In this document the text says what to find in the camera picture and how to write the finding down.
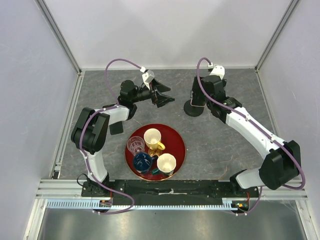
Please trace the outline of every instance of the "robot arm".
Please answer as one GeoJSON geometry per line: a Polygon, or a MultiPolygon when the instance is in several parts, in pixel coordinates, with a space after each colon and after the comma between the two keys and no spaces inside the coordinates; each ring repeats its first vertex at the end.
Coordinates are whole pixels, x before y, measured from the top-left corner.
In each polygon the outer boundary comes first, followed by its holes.
{"type": "MultiPolygon", "coordinates": [[[[89,166],[87,166],[87,169],[91,169],[96,179],[104,185],[107,184],[109,175],[104,166],[101,149],[106,141],[108,127],[111,135],[123,133],[122,122],[134,116],[137,110],[137,106],[134,104],[136,102],[151,99],[152,103],[160,108],[175,100],[173,97],[163,94],[163,92],[171,89],[159,83],[154,78],[152,71],[144,68],[142,79],[145,84],[143,87],[136,86],[131,80],[123,81],[118,97],[119,105],[104,106],[104,110],[93,117],[84,133],[82,148],[88,156],[89,166]]],[[[100,111],[100,109],[85,107],[81,111],[71,134],[71,141],[75,143],[77,149],[80,149],[80,138],[84,126],[96,111],[100,111]]],[[[95,181],[90,174],[88,174],[88,177],[95,181]]]]}
{"type": "Polygon", "coordinates": [[[242,170],[230,178],[234,191],[237,192],[255,186],[267,186],[275,190],[299,175],[297,167],[289,156],[273,141],[277,141],[284,146],[294,156],[299,165],[301,165],[299,145],[293,140],[285,142],[282,138],[268,131],[247,112],[240,102],[233,97],[226,96],[225,87],[227,80],[224,79],[224,67],[212,65],[211,68],[210,75],[200,78],[205,91],[214,100],[244,114],[246,118],[240,117],[236,112],[230,111],[207,99],[200,89],[197,77],[193,81],[191,100],[184,104],[183,109],[185,113],[189,116],[197,117],[202,114],[204,107],[207,105],[216,118],[219,118],[223,123],[239,132],[254,146],[264,159],[261,167],[242,170]],[[269,134],[272,137],[271,140],[253,126],[249,120],[256,123],[263,131],[269,134]]]}

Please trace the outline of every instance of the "gray tabletop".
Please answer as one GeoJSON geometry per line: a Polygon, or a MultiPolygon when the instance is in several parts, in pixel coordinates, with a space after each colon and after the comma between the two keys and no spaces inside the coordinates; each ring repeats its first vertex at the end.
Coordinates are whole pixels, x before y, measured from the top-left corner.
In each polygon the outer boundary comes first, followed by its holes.
{"type": "MultiPolygon", "coordinates": [[[[130,135],[139,127],[151,124],[168,125],[182,136],[187,148],[186,159],[171,179],[220,179],[227,180],[243,169],[261,165],[263,159],[250,143],[238,132],[223,124],[205,108],[201,116],[190,117],[183,106],[190,99],[190,91],[196,71],[194,69],[154,70],[156,79],[171,88],[166,94],[175,101],[157,108],[151,100],[138,102],[131,120],[123,123],[124,133],[106,137],[102,149],[104,165],[111,179],[138,179],[125,161],[125,147],[130,135]]],[[[226,92],[235,97],[247,111],[268,130],[272,130],[267,108],[253,69],[226,69],[226,92]]],[[[120,84],[132,80],[142,83],[138,70],[111,70],[108,79],[118,95],[120,84]]],[[[72,120],[71,131],[84,107],[101,108],[115,103],[108,91],[104,71],[86,71],[78,103],[72,120]]],[[[86,173],[86,165],[70,137],[66,144],[60,178],[75,179],[86,173]]]]}

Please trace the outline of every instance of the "wall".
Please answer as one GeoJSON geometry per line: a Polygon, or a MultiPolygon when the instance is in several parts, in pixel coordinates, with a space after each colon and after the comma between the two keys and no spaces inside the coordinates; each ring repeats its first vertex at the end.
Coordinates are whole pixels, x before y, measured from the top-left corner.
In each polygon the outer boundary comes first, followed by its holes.
{"type": "Polygon", "coordinates": [[[33,0],[0,7],[0,239],[23,238],[77,76],[33,0]]]}
{"type": "Polygon", "coordinates": [[[46,0],[82,68],[254,66],[290,0],[46,0]],[[127,63],[112,65],[131,67],[127,63]]]}
{"type": "Polygon", "coordinates": [[[260,71],[279,135],[301,147],[306,191],[320,224],[320,28],[318,0],[300,1],[260,71]]]}

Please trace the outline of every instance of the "black round base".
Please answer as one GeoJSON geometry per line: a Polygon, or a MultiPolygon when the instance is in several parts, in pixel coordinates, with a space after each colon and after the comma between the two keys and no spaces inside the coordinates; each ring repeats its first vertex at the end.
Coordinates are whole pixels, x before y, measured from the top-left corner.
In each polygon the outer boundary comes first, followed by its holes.
{"type": "Polygon", "coordinates": [[[198,117],[204,112],[204,107],[191,106],[191,100],[188,100],[185,102],[183,110],[190,117],[198,117]]]}

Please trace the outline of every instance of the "cup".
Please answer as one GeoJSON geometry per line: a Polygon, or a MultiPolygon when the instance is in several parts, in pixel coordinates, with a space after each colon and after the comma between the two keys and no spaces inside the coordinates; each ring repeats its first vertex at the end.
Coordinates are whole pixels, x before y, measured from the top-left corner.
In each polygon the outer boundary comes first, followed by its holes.
{"type": "Polygon", "coordinates": [[[133,158],[133,166],[140,174],[147,174],[152,164],[158,159],[157,155],[150,156],[145,152],[140,152],[133,158]]]}
{"type": "Polygon", "coordinates": [[[142,137],[133,136],[129,138],[128,142],[126,143],[126,147],[133,154],[133,156],[135,156],[145,151],[145,141],[142,137]]]}
{"type": "Polygon", "coordinates": [[[164,173],[168,176],[171,176],[174,173],[174,170],[177,166],[177,161],[176,158],[171,154],[164,153],[158,157],[156,165],[157,168],[152,170],[152,175],[164,173]]]}
{"type": "Polygon", "coordinates": [[[161,143],[161,133],[158,129],[150,128],[143,135],[145,144],[152,150],[165,150],[165,145],[161,143]]]}

